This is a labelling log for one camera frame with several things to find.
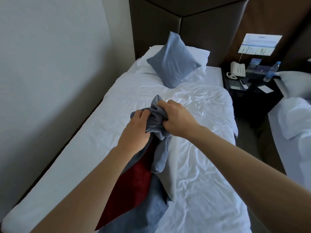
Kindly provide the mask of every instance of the blue-gray throw pillow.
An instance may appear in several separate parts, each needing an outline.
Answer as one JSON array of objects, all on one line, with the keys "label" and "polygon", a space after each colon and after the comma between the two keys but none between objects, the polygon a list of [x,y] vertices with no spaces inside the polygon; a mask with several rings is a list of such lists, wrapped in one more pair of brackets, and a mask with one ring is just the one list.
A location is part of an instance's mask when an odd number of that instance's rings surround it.
[{"label": "blue-gray throw pillow", "polygon": [[161,50],[147,59],[147,62],[168,88],[175,88],[188,74],[201,67],[180,36],[173,32],[170,32],[169,39]]}]

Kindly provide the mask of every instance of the person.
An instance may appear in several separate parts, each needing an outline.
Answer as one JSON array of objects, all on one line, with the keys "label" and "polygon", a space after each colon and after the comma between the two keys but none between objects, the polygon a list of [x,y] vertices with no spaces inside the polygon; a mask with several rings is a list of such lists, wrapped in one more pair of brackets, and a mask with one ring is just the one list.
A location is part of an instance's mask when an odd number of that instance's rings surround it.
[{"label": "person", "polygon": [[[201,126],[181,104],[159,101],[163,125],[202,151],[271,232],[310,232],[311,193],[282,173]],[[137,110],[116,147],[32,231],[93,232],[122,170],[149,140],[149,110]]]}]

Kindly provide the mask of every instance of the telephone handset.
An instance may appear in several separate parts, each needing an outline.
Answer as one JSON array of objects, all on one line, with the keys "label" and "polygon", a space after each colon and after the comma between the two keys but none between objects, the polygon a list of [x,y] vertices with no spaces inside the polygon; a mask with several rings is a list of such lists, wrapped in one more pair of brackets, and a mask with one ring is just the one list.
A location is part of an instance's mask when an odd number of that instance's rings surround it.
[{"label": "telephone handset", "polygon": [[237,62],[231,62],[230,74],[227,73],[227,77],[231,79],[238,79],[238,77],[245,77],[245,64],[238,64]]}]

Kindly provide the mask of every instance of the white duvet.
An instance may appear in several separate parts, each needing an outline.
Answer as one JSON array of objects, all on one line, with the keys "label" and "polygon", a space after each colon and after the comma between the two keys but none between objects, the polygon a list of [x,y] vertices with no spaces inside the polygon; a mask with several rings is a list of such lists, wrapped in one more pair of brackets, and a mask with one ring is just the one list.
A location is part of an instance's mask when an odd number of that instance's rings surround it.
[{"label": "white duvet", "polygon": [[[2,223],[4,233],[29,233],[117,145],[130,113],[155,95],[183,104],[197,121],[235,144],[232,100],[219,86],[164,87],[151,74],[123,74],[38,184]],[[251,232],[247,207],[215,166],[191,143],[177,138],[176,200],[156,232]]]}]

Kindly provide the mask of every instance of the headboard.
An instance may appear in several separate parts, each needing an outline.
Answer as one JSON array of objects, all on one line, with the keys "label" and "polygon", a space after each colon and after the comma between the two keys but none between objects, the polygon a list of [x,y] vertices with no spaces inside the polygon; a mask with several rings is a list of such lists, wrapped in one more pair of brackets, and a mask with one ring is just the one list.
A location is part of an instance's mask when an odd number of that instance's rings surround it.
[{"label": "headboard", "polygon": [[284,71],[304,71],[311,73],[311,12],[298,28],[293,43],[288,48],[280,67]]},{"label": "headboard", "polygon": [[129,0],[136,59],[150,46],[164,45],[169,32],[187,46],[211,51],[219,66],[235,36],[248,0]]}]

